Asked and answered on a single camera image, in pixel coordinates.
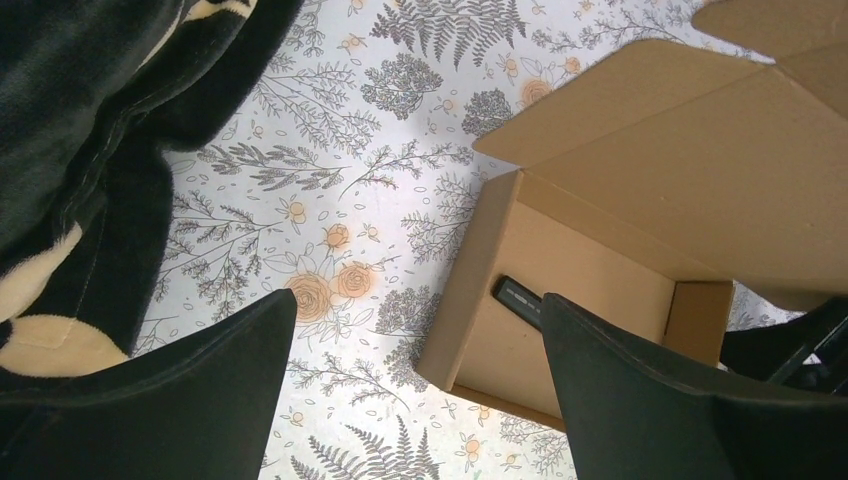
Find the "open cardboard box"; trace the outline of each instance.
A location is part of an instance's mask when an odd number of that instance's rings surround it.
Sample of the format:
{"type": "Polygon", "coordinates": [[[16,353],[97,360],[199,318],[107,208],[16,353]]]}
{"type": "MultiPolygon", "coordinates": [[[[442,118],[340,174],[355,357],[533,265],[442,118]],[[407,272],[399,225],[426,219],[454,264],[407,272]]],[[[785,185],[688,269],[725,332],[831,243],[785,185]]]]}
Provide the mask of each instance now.
{"type": "Polygon", "coordinates": [[[713,366],[732,279],[791,309],[848,294],[847,7],[711,4],[696,28],[776,64],[639,41],[480,139],[522,169],[485,185],[418,373],[564,428],[503,274],[713,366]]]}

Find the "small black device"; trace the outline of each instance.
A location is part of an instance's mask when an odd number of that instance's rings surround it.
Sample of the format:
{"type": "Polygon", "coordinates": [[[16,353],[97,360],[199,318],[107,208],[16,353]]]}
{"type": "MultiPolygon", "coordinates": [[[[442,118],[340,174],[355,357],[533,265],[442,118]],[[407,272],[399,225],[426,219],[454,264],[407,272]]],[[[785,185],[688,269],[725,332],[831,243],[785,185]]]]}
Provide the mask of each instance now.
{"type": "Polygon", "coordinates": [[[492,296],[533,328],[542,331],[542,298],[524,285],[503,275],[495,283],[492,296]]]}

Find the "box lid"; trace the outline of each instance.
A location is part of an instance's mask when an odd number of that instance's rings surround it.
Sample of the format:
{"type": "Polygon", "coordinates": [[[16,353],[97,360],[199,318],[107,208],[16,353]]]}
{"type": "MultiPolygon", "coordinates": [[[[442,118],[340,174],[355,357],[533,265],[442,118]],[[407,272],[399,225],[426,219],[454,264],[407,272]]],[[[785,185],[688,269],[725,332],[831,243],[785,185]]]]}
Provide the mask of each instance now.
{"type": "Polygon", "coordinates": [[[475,149],[784,308],[848,294],[846,5],[711,4],[698,28],[777,65],[638,41],[475,149]]]}

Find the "white floral fabric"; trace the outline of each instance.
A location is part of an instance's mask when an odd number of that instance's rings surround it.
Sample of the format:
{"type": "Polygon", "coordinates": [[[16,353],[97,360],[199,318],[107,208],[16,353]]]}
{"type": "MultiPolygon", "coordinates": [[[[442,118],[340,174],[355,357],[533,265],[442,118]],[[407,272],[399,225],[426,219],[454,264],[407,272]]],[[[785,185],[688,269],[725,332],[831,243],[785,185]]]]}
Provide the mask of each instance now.
{"type": "MultiPolygon", "coordinates": [[[[565,435],[412,364],[481,184],[514,168],[472,141],[640,38],[768,61],[689,27],[700,6],[306,0],[225,131],[169,160],[174,223],[136,354],[292,288],[260,478],[575,478],[565,435]]],[[[740,288],[730,324],[791,315],[740,288]]]]}

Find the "black blanket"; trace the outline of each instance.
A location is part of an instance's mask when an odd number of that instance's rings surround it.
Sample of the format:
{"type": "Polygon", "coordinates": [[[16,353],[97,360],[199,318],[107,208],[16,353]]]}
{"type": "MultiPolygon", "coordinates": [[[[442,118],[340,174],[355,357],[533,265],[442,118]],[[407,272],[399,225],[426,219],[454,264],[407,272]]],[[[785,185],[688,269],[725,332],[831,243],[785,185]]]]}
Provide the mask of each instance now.
{"type": "Polygon", "coordinates": [[[0,394],[127,359],[171,218],[162,152],[212,139],[300,3],[0,3],[0,394]]]}

